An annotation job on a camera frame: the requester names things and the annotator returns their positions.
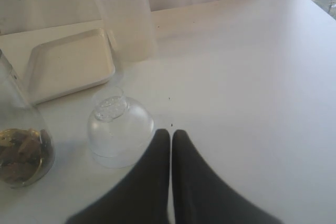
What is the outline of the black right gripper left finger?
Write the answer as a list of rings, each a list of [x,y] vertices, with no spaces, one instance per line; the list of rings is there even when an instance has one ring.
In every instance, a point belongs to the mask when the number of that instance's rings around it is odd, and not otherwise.
[[[110,191],[67,223],[168,223],[170,135],[156,130],[146,151]]]

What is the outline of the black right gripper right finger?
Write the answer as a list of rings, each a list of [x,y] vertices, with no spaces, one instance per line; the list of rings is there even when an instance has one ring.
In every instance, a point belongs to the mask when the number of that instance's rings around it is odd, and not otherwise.
[[[227,185],[184,130],[172,138],[172,189],[176,223],[281,223]]]

